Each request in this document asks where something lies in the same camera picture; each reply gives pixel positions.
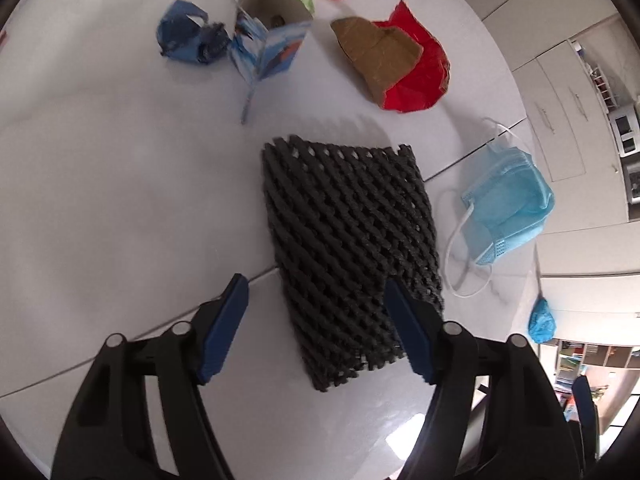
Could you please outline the black foam mesh sleeve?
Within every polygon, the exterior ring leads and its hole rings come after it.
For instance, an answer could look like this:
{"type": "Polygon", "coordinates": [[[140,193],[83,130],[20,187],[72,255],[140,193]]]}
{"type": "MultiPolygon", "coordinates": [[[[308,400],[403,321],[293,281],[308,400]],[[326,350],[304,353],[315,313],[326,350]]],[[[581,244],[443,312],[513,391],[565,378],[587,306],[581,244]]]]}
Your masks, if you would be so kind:
{"type": "Polygon", "coordinates": [[[403,358],[386,281],[444,310],[432,207],[412,148],[275,138],[262,149],[262,189],[311,385],[326,392],[403,358]]]}

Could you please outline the blue surgical face mask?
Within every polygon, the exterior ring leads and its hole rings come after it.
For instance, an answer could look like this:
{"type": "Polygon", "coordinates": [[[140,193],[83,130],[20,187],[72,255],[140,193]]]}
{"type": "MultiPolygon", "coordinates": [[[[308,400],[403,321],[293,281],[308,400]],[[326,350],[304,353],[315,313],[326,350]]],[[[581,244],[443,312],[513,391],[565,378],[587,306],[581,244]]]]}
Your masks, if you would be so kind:
{"type": "Polygon", "coordinates": [[[461,299],[483,289],[464,294],[451,281],[449,261],[458,237],[464,238],[470,265],[487,270],[483,285],[488,286],[496,261],[541,234],[555,206],[529,144],[501,122],[488,122],[495,135],[482,147],[483,171],[461,195],[464,213],[447,240],[442,263],[446,289],[461,299]]]}

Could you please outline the red torn cardboard piece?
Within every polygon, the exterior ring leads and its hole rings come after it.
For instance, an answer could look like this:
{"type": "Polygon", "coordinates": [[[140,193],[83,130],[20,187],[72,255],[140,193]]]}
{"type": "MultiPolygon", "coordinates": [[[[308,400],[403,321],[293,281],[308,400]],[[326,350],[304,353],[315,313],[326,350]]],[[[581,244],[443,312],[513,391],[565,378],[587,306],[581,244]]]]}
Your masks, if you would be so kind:
{"type": "Polygon", "coordinates": [[[385,21],[349,16],[333,21],[331,29],[382,110],[428,110],[447,93],[449,58],[406,0],[399,0],[385,21]]]}

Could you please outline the blue printed carton box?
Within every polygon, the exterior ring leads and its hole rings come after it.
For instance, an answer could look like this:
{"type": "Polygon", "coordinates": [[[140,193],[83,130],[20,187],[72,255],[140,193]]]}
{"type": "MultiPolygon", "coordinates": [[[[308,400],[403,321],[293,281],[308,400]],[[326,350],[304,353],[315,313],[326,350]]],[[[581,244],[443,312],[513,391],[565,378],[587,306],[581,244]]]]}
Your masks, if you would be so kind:
{"type": "Polygon", "coordinates": [[[242,124],[258,84],[291,67],[313,20],[302,0],[240,0],[230,58],[247,84],[242,124]]]}

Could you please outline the blue wrapper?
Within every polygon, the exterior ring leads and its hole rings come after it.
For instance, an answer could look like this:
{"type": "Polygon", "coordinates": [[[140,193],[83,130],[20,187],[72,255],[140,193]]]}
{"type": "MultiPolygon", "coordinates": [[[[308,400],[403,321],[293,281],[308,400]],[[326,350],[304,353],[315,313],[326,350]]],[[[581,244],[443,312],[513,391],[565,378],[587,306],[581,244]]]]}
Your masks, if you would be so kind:
{"type": "Polygon", "coordinates": [[[160,55],[170,60],[210,65],[223,58],[231,44],[224,23],[208,20],[208,14],[186,0],[175,0],[156,28],[160,55]]]}

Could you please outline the blue plastic bag on floor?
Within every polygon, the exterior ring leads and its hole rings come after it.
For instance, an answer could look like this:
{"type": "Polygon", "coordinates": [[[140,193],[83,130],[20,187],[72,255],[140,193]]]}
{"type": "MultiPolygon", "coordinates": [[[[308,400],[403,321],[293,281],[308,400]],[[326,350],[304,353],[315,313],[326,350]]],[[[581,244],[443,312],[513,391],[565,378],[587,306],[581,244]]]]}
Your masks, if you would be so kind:
{"type": "Polygon", "coordinates": [[[555,319],[548,301],[539,297],[529,315],[528,336],[535,344],[545,344],[554,338],[555,329],[555,319]]]}

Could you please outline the wooden bookshelf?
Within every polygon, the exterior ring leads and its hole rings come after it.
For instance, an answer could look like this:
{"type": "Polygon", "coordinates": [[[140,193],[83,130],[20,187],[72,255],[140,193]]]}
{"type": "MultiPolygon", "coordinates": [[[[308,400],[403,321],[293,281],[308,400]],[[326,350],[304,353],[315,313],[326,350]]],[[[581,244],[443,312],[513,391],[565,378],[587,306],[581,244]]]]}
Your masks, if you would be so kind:
{"type": "Polygon", "coordinates": [[[552,384],[559,401],[566,405],[573,396],[572,385],[586,376],[593,402],[601,413],[611,411],[622,395],[623,385],[636,383],[639,371],[639,347],[592,344],[555,339],[552,384]]]}

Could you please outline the white oval table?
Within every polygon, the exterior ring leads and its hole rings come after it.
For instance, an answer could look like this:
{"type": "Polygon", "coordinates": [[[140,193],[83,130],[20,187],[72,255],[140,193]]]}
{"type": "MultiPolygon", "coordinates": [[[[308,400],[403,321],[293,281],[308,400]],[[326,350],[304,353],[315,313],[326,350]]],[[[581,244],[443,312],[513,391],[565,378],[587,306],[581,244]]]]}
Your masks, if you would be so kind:
{"type": "MultiPolygon", "coordinates": [[[[290,70],[254,99],[228,61],[160,55],[176,0],[22,0],[1,46],[1,415],[49,471],[70,404],[112,333],[161,333],[235,273],[250,304],[202,391],[239,479],[382,479],[388,438],[426,410],[407,361],[321,393],[296,348],[262,197],[276,136],[413,148],[446,240],[496,122],[526,134],[495,41],[464,0],[317,0],[290,70]],[[398,115],[370,102],[330,24],[399,1],[451,63],[444,98],[398,115]]],[[[233,0],[186,0],[232,24],[233,0]]]]}

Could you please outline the grey drawer cabinet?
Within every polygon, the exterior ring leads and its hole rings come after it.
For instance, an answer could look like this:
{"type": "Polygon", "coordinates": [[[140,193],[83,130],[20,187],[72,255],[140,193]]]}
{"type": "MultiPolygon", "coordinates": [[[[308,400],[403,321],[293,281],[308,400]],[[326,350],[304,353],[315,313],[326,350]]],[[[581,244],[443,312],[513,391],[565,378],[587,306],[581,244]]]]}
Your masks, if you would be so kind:
{"type": "Polygon", "coordinates": [[[546,232],[627,222],[623,171],[608,116],[574,46],[558,44],[514,70],[514,79],[555,196],[546,232]]]}

